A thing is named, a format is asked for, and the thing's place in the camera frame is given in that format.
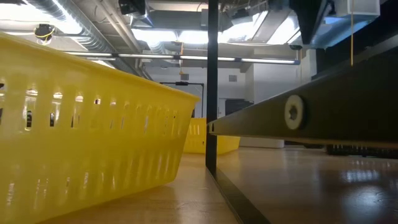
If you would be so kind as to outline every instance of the yellow cable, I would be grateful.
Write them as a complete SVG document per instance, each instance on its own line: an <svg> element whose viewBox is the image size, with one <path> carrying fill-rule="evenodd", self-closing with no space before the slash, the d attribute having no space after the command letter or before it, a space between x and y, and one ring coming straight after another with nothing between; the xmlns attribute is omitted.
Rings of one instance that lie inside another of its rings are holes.
<svg viewBox="0 0 398 224"><path fill-rule="evenodd" d="M351 0L351 66L354 66L354 0Z"/></svg>

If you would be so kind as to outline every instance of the black vertical pole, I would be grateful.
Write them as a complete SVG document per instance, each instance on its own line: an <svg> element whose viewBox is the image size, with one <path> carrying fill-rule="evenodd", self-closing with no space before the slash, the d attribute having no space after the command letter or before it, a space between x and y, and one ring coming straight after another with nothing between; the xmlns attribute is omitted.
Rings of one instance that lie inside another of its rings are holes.
<svg viewBox="0 0 398 224"><path fill-rule="evenodd" d="M209 0L207 44L207 123L217 119L218 101L218 0ZM206 167L214 175L217 166L217 136L206 134Z"/></svg>

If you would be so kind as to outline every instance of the air vent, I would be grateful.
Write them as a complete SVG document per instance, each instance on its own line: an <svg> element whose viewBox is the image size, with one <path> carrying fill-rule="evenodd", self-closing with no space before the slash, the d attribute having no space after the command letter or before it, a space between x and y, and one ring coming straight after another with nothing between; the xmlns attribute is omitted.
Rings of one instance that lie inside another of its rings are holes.
<svg viewBox="0 0 398 224"><path fill-rule="evenodd" d="M189 74L186 74L186 73L181 74L181 80L182 81L188 81L189 80Z"/></svg>
<svg viewBox="0 0 398 224"><path fill-rule="evenodd" d="M229 75L229 81L230 82L237 82L238 81L238 76L237 75Z"/></svg>

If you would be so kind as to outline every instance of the yellow plastic basket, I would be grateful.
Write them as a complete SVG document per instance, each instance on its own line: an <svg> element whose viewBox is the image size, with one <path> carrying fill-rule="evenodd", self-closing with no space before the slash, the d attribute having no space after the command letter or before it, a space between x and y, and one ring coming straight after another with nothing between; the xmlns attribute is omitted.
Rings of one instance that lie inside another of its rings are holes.
<svg viewBox="0 0 398 224"><path fill-rule="evenodd" d="M224 154L239 148L240 137L217 136L217 154ZM184 152L206 153L206 118L192 118L189 124Z"/></svg>
<svg viewBox="0 0 398 224"><path fill-rule="evenodd" d="M0 34L0 223L174 180L198 100Z"/></svg>

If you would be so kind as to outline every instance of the floor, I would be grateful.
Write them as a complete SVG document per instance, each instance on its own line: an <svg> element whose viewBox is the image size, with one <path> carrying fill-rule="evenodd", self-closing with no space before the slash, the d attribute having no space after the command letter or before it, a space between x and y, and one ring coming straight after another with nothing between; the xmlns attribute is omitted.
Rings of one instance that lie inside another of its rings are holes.
<svg viewBox="0 0 398 224"><path fill-rule="evenodd" d="M398 160L328 156L319 149L241 148L220 170L272 223L398 223ZM49 223L237 223L205 170L184 154L174 182Z"/></svg>
<svg viewBox="0 0 398 224"><path fill-rule="evenodd" d="M220 170L272 223L398 223L398 160L241 148Z"/></svg>
<svg viewBox="0 0 398 224"><path fill-rule="evenodd" d="M50 223L234 224L237 221L207 173L204 155L184 154L172 183L42 222Z"/></svg>

